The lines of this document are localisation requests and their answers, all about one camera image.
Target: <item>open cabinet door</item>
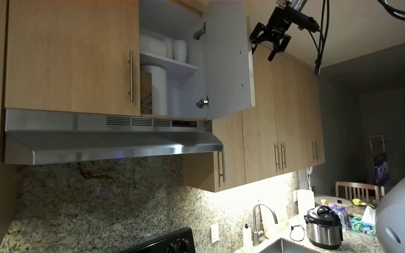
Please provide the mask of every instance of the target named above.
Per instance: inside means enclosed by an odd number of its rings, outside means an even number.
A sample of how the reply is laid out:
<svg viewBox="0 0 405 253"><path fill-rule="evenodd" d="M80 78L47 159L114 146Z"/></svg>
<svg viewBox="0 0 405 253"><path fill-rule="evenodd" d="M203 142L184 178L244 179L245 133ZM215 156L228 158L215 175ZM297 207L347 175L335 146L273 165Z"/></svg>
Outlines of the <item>open cabinet door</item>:
<svg viewBox="0 0 405 253"><path fill-rule="evenodd" d="M207 35L207 119L255 105L252 51L245 1L210 1L204 13Z"/></svg>

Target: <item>stainless steel range hood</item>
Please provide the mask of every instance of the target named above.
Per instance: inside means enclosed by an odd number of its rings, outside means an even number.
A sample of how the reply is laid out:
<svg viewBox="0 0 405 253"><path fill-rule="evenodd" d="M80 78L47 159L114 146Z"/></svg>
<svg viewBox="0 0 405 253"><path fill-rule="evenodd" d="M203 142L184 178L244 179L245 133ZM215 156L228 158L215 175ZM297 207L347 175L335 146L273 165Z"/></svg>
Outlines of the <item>stainless steel range hood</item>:
<svg viewBox="0 0 405 253"><path fill-rule="evenodd" d="M223 150L206 121L5 111L4 162L49 164Z"/></svg>

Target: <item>stove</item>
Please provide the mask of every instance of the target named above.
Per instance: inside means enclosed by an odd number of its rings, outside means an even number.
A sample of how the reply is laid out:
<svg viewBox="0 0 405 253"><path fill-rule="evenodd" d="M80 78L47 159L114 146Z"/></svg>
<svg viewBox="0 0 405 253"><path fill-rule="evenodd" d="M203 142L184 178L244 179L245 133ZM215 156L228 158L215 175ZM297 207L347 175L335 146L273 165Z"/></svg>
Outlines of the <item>stove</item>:
<svg viewBox="0 0 405 253"><path fill-rule="evenodd" d="M119 253L196 253L193 232L185 227Z"/></svg>

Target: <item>electrical outlet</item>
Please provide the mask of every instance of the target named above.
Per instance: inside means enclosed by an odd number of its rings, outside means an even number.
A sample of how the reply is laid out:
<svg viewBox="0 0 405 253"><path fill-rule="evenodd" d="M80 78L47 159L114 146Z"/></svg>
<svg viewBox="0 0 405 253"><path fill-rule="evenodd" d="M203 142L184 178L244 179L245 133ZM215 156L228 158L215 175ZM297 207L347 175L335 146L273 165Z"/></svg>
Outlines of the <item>electrical outlet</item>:
<svg viewBox="0 0 405 253"><path fill-rule="evenodd" d="M210 235L212 237L212 243L218 241L220 239L220 232L218 230L218 223L213 224L210 226Z"/></svg>

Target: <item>stove knob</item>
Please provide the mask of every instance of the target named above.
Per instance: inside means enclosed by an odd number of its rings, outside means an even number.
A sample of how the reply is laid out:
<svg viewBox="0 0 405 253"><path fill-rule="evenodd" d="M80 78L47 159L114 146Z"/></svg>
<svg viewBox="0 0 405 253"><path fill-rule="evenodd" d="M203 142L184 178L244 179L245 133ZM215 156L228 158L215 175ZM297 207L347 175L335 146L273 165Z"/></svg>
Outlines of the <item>stove knob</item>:
<svg viewBox="0 0 405 253"><path fill-rule="evenodd" d="M170 245L167 253L180 253L179 248L176 245Z"/></svg>
<svg viewBox="0 0 405 253"><path fill-rule="evenodd" d="M182 240L182 242L179 244L179 249L182 252L190 251L190 242L188 240Z"/></svg>

